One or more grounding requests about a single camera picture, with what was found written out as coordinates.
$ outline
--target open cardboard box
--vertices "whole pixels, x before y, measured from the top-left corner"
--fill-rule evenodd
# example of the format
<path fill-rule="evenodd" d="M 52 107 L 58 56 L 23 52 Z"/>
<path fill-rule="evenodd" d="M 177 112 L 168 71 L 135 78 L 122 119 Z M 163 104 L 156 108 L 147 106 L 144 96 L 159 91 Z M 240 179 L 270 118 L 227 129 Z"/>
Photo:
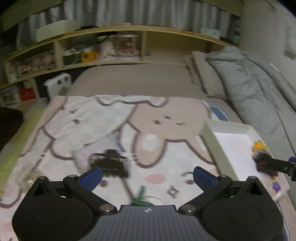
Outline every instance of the open cardboard box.
<path fill-rule="evenodd" d="M 219 173 L 236 181 L 245 181 L 248 176 L 256 176 L 263 183 L 274 201 L 278 201 L 290 189 L 284 174 L 279 173 L 276 181 L 280 190 L 273 188 L 273 181 L 268 175 L 257 171 L 252 158 L 252 146 L 255 141 L 262 141 L 255 129 L 246 124 L 206 120 L 200 135 Z"/>

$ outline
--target white logo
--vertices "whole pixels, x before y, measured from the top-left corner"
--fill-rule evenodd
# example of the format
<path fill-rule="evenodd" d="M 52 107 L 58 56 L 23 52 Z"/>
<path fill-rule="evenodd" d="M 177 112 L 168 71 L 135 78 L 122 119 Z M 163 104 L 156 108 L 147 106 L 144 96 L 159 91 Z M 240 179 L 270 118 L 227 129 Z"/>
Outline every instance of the white logo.
<path fill-rule="evenodd" d="M 144 209 L 144 211 L 145 211 L 146 213 L 150 213 L 150 212 L 152 212 L 152 209 L 151 209 L 151 208 L 146 208 L 146 209 Z"/>

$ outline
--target fluffy pillow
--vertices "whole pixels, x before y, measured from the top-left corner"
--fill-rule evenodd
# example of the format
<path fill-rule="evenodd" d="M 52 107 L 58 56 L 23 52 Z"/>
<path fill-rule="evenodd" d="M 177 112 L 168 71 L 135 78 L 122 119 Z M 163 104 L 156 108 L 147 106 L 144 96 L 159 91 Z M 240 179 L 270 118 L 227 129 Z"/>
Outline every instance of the fluffy pillow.
<path fill-rule="evenodd" d="M 196 69 L 196 65 L 195 65 L 193 56 L 187 55 L 185 57 L 184 62 L 186 64 L 187 69 L 189 70 L 190 75 L 191 75 L 191 82 L 195 85 L 196 89 L 202 90 L 203 89 L 202 83 L 200 81 L 199 75 L 197 74 L 197 69 Z"/>
<path fill-rule="evenodd" d="M 227 101 L 228 98 L 222 81 L 217 72 L 206 61 L 206 53 L 193 51 L 192 54 L 206 95 L 208 97 L 221 98 L 222 100 Z"/>

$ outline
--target cartoon blanket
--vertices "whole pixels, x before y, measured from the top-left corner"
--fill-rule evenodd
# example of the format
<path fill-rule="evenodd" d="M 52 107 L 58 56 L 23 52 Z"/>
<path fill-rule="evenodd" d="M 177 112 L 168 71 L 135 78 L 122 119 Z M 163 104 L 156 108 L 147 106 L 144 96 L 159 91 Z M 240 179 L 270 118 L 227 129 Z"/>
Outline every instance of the cartoon blanket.
<path fill-rule="evenodd" d="M 16 241 L 11 219 L 25 193 L 19 183 L 35 171 L 51 181 L 80 175 L 73 151 L 108 135 L 129 159 L 129 178 L 104 177 L 94 193 L 118 209 L 140 185 L 146 200 L 176 208 L 202 193 L 192 171 L 217 169 L 199 137 L 203 122 L 217 119 L 207 102 L 180 97 L 57 96 L 36 126 L 0 203 L 0 240 Z"/>

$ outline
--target yellow container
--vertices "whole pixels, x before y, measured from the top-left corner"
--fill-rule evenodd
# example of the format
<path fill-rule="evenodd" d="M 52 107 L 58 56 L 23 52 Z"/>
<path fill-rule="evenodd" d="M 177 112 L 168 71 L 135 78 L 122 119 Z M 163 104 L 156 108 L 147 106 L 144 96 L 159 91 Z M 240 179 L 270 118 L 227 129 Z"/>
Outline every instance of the yellow container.
<path fill-rule="evenodd" d="M 92 62 L 96 59 L 96 50 L 92 48 L 82 49 L 80 56 L 82 63 Z"/>

